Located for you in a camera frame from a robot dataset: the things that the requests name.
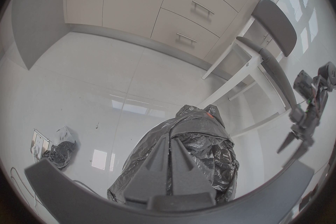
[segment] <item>trash bag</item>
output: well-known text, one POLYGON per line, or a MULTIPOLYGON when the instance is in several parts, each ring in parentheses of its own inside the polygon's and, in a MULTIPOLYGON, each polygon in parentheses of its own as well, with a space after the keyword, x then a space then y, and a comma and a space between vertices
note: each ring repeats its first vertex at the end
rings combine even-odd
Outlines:
POLYGON ((107 190, 107 198, 125 204, 124 189, 160 137, 167 133, 170 138, 180 139, 198 168, 216 189, 217 204, 233 200, 236 195, 239 162, 233 150, 234 143, 214 105, 205 109, 185 105, 175 118, 160 123, 146 133, 128 156, 121 175, 107 190))
POLYGON ((47 158, 58 169, 65 168, 71 159, 72 152, 75 149, 76 141, 73 139, 67 127, 58 129, 53 136, 53 145, 51 150, 45 151, 41 158, 47 158))

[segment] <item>metal handle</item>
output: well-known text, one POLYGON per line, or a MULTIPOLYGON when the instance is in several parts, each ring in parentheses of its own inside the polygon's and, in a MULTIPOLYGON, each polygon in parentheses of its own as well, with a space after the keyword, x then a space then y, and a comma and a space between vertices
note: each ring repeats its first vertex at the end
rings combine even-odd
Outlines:
POLYGON ((195 6, 196 6, 196 5, 199 5, 200 7, 204 8, 204 9, 207 10, 208 12, 210 12, 210 13, 212 13, 212 14, 215 14, 213 11, 211 11, 211 10, 208 9, 207 7, 201 5, 200 3, 197 3, 197 2, 194 1, 194 0, 193 0, 192 2, 195 4, 195 6))
POLYGON ((190 38, 190 37, 186 37, 186 36, 184 36, 184 35, 182 35, 182 34, 180 34, 180 33, 176 33, 178 36, 180 36, 180 37, 185 37, 185 38, 187 38, 187 39, 189 39, 189 40, 191 40, 191 41, 194 41, 194 42, 196 42, 197 43, 197 41, 195 40, 195 39, 192 39, 192 38, 190 38))

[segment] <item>black plastic bag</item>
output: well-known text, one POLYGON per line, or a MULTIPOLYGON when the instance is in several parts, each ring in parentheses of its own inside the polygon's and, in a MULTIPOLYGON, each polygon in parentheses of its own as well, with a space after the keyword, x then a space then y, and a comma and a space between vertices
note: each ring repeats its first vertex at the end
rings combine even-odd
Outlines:
POLYGON ((148 157, 160 137, 178 137, 199 169, 216 189, 217 204, 233 200, 236 195, 239 162, 234 143, 225 130, 216 106, 205 109, 185 105, 171 118, 151 129, 133 149, 123 171, 107 190, 107 198, 125 203, 123 191, 148 157))
POLYGON ((58 169, 62 170, 68 165, 71 159, 72 152, 75 149, 75 143, 65 141, 57 146, 52 145, 51 150, 44 152, 41 158, 47 158, 55 164, 58 169))

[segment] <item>gray seat cushion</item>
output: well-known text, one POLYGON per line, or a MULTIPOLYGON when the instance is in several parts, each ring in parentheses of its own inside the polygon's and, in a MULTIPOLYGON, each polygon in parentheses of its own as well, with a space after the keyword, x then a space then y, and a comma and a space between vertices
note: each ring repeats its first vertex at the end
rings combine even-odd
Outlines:
POLYGON ((265 28, 287 57, 296 44, 296 32, 282 10, 271 0, 260 0, 252 16, 265 28))

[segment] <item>chair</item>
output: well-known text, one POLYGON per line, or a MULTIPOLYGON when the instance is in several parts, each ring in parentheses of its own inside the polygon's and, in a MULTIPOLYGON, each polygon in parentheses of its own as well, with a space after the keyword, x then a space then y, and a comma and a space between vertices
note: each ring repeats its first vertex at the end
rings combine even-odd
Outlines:
POLYGON ((255 82, 241 89, 241 91, 235 96, 232 96, 230 100, 258 83, 272 103, 277 107, 278 112, 266 120, 256 123, 237 134, 232 134, 232 137, 241 136, 248 131, 258 129, 261 126, 270 123, 275 118, 287 114, 289 109, 296 105, 293 89, 278 63, 283 56, 289 56, 294 49, 297 39, 296 32, 286 15, 271 0, 260 0, 252 12, 250 20, 246 23, 239 35, 240 36, 230 44, 218 60, 209 68, 202 79, 205 79, 231 50, 234 49, 237 51, 237 47, 235 46, 238 46, 238 48, 245 53, 245 55, 244 53, 243 55, 240 53, 240 55, 241 57, 245 57, 247 63, 222 87, 200 103, 199 108, 203 109, 207 105, 212 104, 246 78, 247 75, 251 75, 255 82), (261 24, 279 46, 281 50, 279 55, 274 56, 266 48, 254 44, 249 39, 243 37, 254 20, 261 24))

